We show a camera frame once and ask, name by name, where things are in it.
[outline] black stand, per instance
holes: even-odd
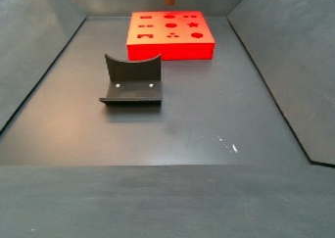
[[[110,87],[100,101],[114,103],[162,103],[162,56],[142,62],[123,62],[104,55]]]

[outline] star-shaped hole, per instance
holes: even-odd
[[[198,27],[199,23],[188,23],[190,27]]]

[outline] circular hole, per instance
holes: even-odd
[[[175,23],[167,23],[167,24],[166,24],[166,27],[174,28],[174,27],[176,27],[176,24],[175,24]]]
[[[194,38],[202,38],[202,37],[204,36],[204,34],[200,33],[200,32],[194,32],[194,33],[191,34],[191,36],[192,36]]]
[[[174,15],[166,15],[164,18],[166,18],[166,19],[174,19],[175,16],[174,16]]]

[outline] shape-shaped hole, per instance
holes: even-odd
[[[143,37],[154,38],[154,34],[138,34],[138,38]]]
[[[202,38],[202,37],[204,36],[204,34],[200,33],[200,32],[194,32],[194,33],[191,34],[191,36],[192,36],[194,38]]]
[[[175,24],[175,23],[167,23],[167,24],[166,24],[166,27],[174,28],[174,27],[176,27],[176,24]]]
[[[166,15],[164,18],[166,18],[166,19],[174,19],[175,16],[174,16],[174,15]]]

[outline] black plastic bracket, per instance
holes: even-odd
[[[162,56],[142,62],[124,62],[104,55],[110,87],[100,101],[114,103],[160,103]]]

